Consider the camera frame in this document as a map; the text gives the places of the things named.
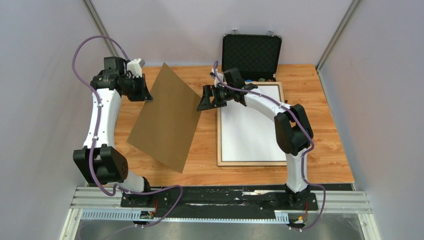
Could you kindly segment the brown cardboard backing board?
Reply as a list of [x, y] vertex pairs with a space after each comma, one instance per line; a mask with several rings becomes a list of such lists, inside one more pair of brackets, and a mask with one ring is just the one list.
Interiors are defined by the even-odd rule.
[[162, 65], [127, 142], [182, 173], [200, 119], [201, 97], [166, 63]]

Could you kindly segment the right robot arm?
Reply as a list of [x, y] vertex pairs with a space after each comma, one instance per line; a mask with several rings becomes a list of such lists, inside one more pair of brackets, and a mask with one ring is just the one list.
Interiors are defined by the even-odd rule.
[[310, 194], [306, 173], [307, 154], [315, 145], [314, 133], [304, 107], [289, 105], [264, 93], [256, 84], [246, 83], [237, 68], [223, 73], [213, 67], [213, 84], [203, 86], [198, 112], [227, 106], [234, 101], [267, 117], [274, 124], [276, 144], [287, 155], [285, 201], [298, 209]]

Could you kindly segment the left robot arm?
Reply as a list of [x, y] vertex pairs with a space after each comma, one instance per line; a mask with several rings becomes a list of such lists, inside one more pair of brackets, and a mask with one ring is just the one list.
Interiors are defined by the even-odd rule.
[[131, 102], [153, 100], [142, 71], [145, 61], [111, 56], [104, 58], [103, 63], [104, 69], [89, 83], [94, 91], [88, 134], [72, 158], [89, 184], [118, 185], [123, 192], [135, 192], [135, 202], [146, 207], [153, 201], [148, 180], [129, 170], [127, 159], [115, 146], [122, 98], [126, 96]]

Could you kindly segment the black poker chip case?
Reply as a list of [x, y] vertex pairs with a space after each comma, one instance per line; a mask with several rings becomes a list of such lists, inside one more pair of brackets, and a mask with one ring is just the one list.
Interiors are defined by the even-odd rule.
[[275, 82], [282, 41], [279, 35], [225, 34], [221, 70], [237, 68], [245, 80]]

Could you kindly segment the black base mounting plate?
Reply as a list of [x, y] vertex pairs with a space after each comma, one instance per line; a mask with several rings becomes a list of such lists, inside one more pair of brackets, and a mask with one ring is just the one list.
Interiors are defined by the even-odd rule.
[[184, 186], [151, 195], [125, 193], [123, 208], [152, 209], [154, 217], [188, 219], [272, 219], [275, 211], [317, 211], [312, 192], [294, 202], [285, 185]]

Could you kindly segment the aluminium front rail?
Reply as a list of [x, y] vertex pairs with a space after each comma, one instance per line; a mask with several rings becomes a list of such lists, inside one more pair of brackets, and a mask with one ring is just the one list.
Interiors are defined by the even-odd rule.
[[88, 220], [152, 223], [310, 224], [315, 215], [371, 214], [366, 194], [349, 185], [316, 187], [299, 203], [289, 204], [280, 185], [186, 186], [152, 195], [106, 196], [94, 187], [78, 187], [70, 207]]

